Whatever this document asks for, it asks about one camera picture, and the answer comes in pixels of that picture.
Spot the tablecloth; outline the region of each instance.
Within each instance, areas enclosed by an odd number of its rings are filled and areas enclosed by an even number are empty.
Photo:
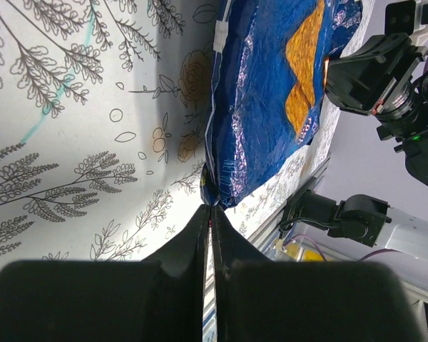
[[[0,0],[0,268],[139,260],[201,204],[218,0]],[[361,46],[374,0],[344,53]],[[339,110],[227,215],[248,237],[326,157]]]

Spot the snack package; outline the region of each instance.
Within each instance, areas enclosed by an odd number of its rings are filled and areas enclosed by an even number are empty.
[[[339,47],[332,46],[339,1],[350,0],[224,1],[205,134],[205,203],[234,207],[317,132],[324,62]]]

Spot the teal line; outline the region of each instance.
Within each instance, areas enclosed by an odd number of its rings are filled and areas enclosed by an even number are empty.
[[[91,37],[92,37],[91,32],[93,30],[94,20],[95,18],[91,16],[91,20],[89,21],[89,26],[87,30],[86,40],[84,41],[85,46],[88,46],[91,42]],[[63,87],[60,87],[60,89],[57,91],[56,94],[57,94],[56,99],[59,100],[63,94]],[[27,140],[30,139],[32,135],[36,133],[36,131],[41,127],[41,125],[43,125],[43,122],[48,117],[48,114],[49,114],[48,110],[43,109],[41,111],[40,120],[25,134],[25,136],[21,140],[21,144],[25,144]]]

